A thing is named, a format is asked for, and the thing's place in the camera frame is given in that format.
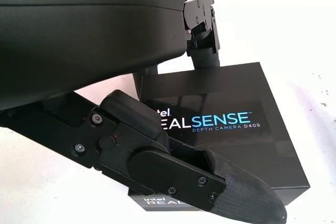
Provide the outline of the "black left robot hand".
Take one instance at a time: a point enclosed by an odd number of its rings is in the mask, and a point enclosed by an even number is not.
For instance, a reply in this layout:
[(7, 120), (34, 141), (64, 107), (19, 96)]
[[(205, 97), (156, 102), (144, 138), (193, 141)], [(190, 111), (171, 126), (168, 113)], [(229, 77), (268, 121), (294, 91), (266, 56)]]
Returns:
[(246, 223), (286, 223), (276, 192), (210, 150), (168, 136), (159, 114), (115, 90), (77, 93), (188, 54), (219, 66), (214, 0), (1, 0), (1, 126), (144, 196)]

